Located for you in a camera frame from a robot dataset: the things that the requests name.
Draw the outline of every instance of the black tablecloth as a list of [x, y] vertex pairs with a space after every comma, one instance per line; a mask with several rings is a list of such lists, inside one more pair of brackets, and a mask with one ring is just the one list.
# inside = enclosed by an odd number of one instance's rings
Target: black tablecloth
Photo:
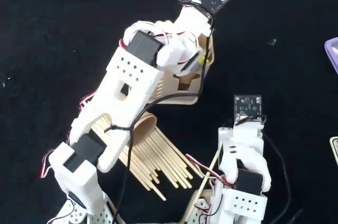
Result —
[[[65, 200], [55, 179], [38, 178], [95, 89], [124, 29], [137, 20], [174, 20], [176, 0], [0, 0], [1, 205], [4, 223], [45, 223]], [[262, 94], [266, 133], [282, 152], [295, 223], [336, 223], [338, 76], [324, 42], [338, 36], [338, 0], [232, 0], [218, 14], [216, 60], [193, 106], [158, 106], [158, 126], [182, 150], [209, 163], [217, 128], [233, 117], [234, 94]], [[273, 178], [265, 223], [287, 199], [278, 156], [266, 144]], [[99, 174], [114, 202], [125, 168]], [[201, 180], [193, 180], [197, 188]], [[132, 177], [121, 214], [127, 222], [177, 221], [193, 190], [164, 178], [162, 202]]]

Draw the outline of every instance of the white bracket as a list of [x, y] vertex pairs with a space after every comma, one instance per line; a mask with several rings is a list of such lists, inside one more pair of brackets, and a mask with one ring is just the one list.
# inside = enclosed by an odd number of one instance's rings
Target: white bracket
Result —
[[252, 219], [263, 220], [267, 201], [263, 194], [257, 196], [234, 189], [223, 189], [223, 210]]
[[104, 206], [102, 211], [97, 215], [87, 214], [86, 210], [80, 207], [78, 204], [73, 202], [74, 211], [72, 203], [67, 200], [57, 217], [62, 217], [72, 213], [64, 218], [57, 219], [53, 221], [53, 224], [82, 224], [82, 222], [86, 219], [86, 224], [112, 224], [112, 220], [114, 218], [113, 213], [110, 211], [107, 205]]
[[[92, 101], [72, 123], [70, 144], [88, 133], [93, 123], [103, 115], [107, 115], [113, 124], [129, 127], [147, 104], [162, 75], [163, 72], [118, 47]], [[120, 92], [125, 83], [129, 85], [129, 93], [124, 98]], [[129, 131], [114, 130], [110, 137], [111, 141], [97, 164], [97, 169], [104, 173], [116, 163], [129, 140]]]

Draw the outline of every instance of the popsicle stick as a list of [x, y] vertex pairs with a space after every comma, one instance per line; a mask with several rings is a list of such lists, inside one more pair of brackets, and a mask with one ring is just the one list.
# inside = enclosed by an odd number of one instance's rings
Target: popsicle stick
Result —
[[[127, 154], [128, 156], [128, 151], [129, 151], [129, 147], [128, 146], [125, 146], [123, 148], [123, 152], [125, 152], [125, 154]], [[150, 176], [150, 174], [152, 173], [151, 170], [144, 164], [144, 162], [142, 162], [136, 155], [135, 153], [133, 152], [132, 150], [132, 161], [135, 163], [135, 165], [137, 166], [141, 166], [145, 171], [146, 171], [146, 174], [148, 174]]]
[[[125, 161], [127, 161], [127, 157], [126, 156], [123, 156], [123, 159]], [[163, 196], [163, 194], [161, 193], [161, 191], [158, 190], [158, 188], [150, 181], [150, 180], [147, 180], [145, 179], [146, 177], [144, 176], [144, 174], [138, 172], [138, 174], [140, 175], [141, 178], [144, 179], [144, 182], [151, 188], [153, 189], [156, 194], [163, 200], [163, 201], [166, 201], [166, 198]]]
[[158, 171], [161, 170], [158, 163], [154, 159], [154, 156], [151, 154], [151, 152], [149, 151], [149, 149], [147, 147], [144, 147], [143, 144], [138, 144], [138, 145], [136, 145], [136, 148], [139, 149], [141, 153], [143, 153], [144, 155], [149, 157], [150, 162], [156, 167], [156, 169]]
[[[92, 130], [99, 135], [98, 129], [96, 128], [95, 125], [92, 126]], [[120, 155], [119, 156], [120, 161], [122, 161], [122, 163], [127, 166], [127, 160], [124, 158], [124, 155]], [[135, 167], [133, 165], [130, 166], [130, 171], [133, 174], [134, 177], [136, 177], [136, 179], [142, 184], [142, 186], [147, 190], [150, 191], [150, 187], [143, 181], [143, 179], [139, 176], [137, 170], [135, 169]]]
[[166, 155], [166, 153], [154, 142], [154, 140], [149, 137], [149, 142], [152, 143], [152, 145], [159, 151], [159, 153], [165, 158], [167, 163], [172, 167], [172, 169], [176, 172], [176, 174], [180, 177], [180, 179], [183, 181], [183, 183], [188, 187], [192, 188], [191, 184], [188, 182], [188, 180], [184, 176], [184, 172], [181, 171], [179, 166], [176, 166], [172, 159]]
[[163, 137], [160, 136], [159, 133], [157, 133], [156, 130], [153, 130], [151, 137], [156, 139], [156, 142], [162, 144], [163, 146], [166, 147], [167, 151], [173, 155], [173, 156], [177, 156], [177, 160], [179, 161], [180, 165], [184, 168], [187, 168], [187, 164], [177, 155], [177, 153], [170, 147], [170, 145], [168, 145], [168, 143], [164, 140]]
[[[211, 164], [209, 166], [209, 169], [211, 169], [211, 170], [213, 169], [213, 167], [215, 166], [215, 163], [216, 163], [219, 155], [220, 155], [220, 149], [218, 149], [216, 151], [215, 156], [213, 157], [213, 159], [211, 161]], [[210, 175], [210, 173], [207, 172], [206, 173], [206, 177], [204, 177], [203, 180], [202, 180], [201, 186], [200, 186], [199, 190], [197, 191], [197, 194], [196, 194], [196, 196], [194, 198], [194, 201], [193, 201], [193, 203], [192, 203], [192, 205], [191, 205], [191, 207], [190, 207], [190, 209], [189, 209], [189, 211], [188, 211], [188, 213], [187, 213], [187, 215], [185, 217], [185, 221], [186, 222], [188, 222], [188, 220], [190, 218], [190, 215], [191, 215], [191, 213], [192, 213], [192, 211], [194, 209], [194, 205], [197, 203], [198, 199], [200, 198], [200, 196], [201, 196], [201, 194], [202, 194], [202, 192], [204, 190], [205, 184], [206, 184], [206, 182], [209, 179], [207, 176], [209, 176], [209, 175]]]
[[[101, 123], [102, 129], [105, 130], [106, 128], [108, 128], [110, 126], [110, 122], [107, 119], [106, 116], [102, 117], [102, 123]], [[132, 150], [133, 155], [137, 158], [135, 161], [137, 163], [139, 163], [140, 165], [142, 165], [146, 170], [149, 171], [149, 173], [153, 173], [155, 176], [158, 176], [158, 174], [154, 171], [155, 166], [149, 161], [149, 159], [144, 156], [139, 154], [139, 150], [135, 148], [135, 146], [133, 147]]]
[[[147, 151], [150, 153], [151, 156], [153, 156], [153, 158], [155, 158], [157, 156], [157, 154], [145, 143], [142, 142], [140, 145], [142, 145], [142, 147], [146, 148]], [[164, 175], [168, 178], [168, 180], [171, 182], [171, 184], [175, 187], [178, 188], [179, 185], [177, 184], [177, 179], [175, 177], [172, 176], [171, 172], [168, 170], [168, 168], [166, 167], [166, 165], [162, 162], [162, 160], [160, 158], [157, 158], [156, 163], [158, 164], [158, 166], [160, 167], [160, 170], [164, 173]]]
[[158, 136], [156, 136], [155, 134], [152, 134], [150, 137], [159, 146], [159, 148], [161, 148], [163, 152], [175, 163], [175, 165], [177, 165], [180, 168], [185, 178], [193, 179], [193, 176], [186, 169], [187, 167], [186, 164], [181, 160], [181, 158], [177, 154], [175, 154], [175, 152], [170, 148], [168, 144], [160, 140]]
[[174, 170], [174, 169], [172, 168], [172, 166], [171, 166], [170, 163], [169, 163], [169, 160], [168, 160], [164, 155], [162, 155], [161, 150], [158, 149], [158, 147], [157, 147], [156, 145], [154, 145], [153, 141], [149, 140], [149, 141], [146, 141], [146, 142], [149, 144], [149, 146], [150, 146], [152, 149], [154, 149], [154, 150], [156, 151], [157, 155], [162, 159], [162, 161], [165, 163], [165, 165], [167, 166], [167, 168], [168, 168], [168, 169], [171, 171], [171, 173], [176, 177], [178, 183], [179, 183], [183, 188], [187, 189], [187, 185], [186, 185], [186, 184], [184, 183], [184, 181], [183, 181], [184, 177], [181, 177], [181, 176], [180, 176], [180, 173], [177, 172], [176, 170]]
[[144, 155], [143, 153], [141, 153], [139, 148], [136, 147], [136, 146], [133, 147], [133, 153], [135, 153], [135, 155], [138, 156], [140, 161], [144, 162], [148, 166], [148, 168], [151, 170], [151, 172], [155, 176], [158, 176], [158, 174], [155, 171], [156, 167], [151, 163], [151, 161], [149, 160], [149, 157], [147, 155]]
[[[127, 166], [127, 162], [128, 162], [128, 157], [125, 155], [125, 154], [122, 154], [119, 159], [122, 161], [122, 163]], [[139, 169], [135, 168], [134, 166], [130, 166], [130, 170], [133, 170], [134, 173], [137, 174], [137, 179], [139, 182], [141, 183], [145, 183], [148, 187], [149, 187], [149, 190], [151, 190], [152, 186], [152, 182], [150, 179], [148, 179]]]
[[159, 184], [159, 179], [155, 175], [151, 174], [150, 176], [152, 177], [155, 183]]
[[180, 152], [180, 150], [177, 149], [177, 147], [161, 132], [158, 127], [155, 127], [156, 132], [160, 135], [161, 138], [163, 138], [169, 146], [181, 157], [181, 159], [200, 177], [203, 178], [203, 176], [200, 174], [198, 169]]

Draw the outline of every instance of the mounting plate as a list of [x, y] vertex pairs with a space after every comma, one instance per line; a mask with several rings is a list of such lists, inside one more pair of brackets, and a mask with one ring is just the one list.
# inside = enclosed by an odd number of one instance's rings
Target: mounting plate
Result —
[[[206, 209], [209, 208], [209, 205], [205, 199], [198, 199], [196, 205], [201, 208], [206, 208]], [[190, 219], [186, 224], [199, 224], [199, 217], [202, 213], [204, 213], [202, 210], [194, 207], [194, 210], [192, 211], [190, 215]], [[205, 224], [204, 218], [201, 218], [200, 224]]]
[[[102, 212], [98, 215], [90, 215], [86, 213], [86, 210], [80, 207], [73, 201], [74, 211], [61, 219], [53, 221], [53, 224], [112, 224], [113, 214], [110, 211], [107, 204], [105, 204]], [[69, 200], [67, 200], [57, 217], [62, 217], [67, 215], [73, 209], [73, 205]]]

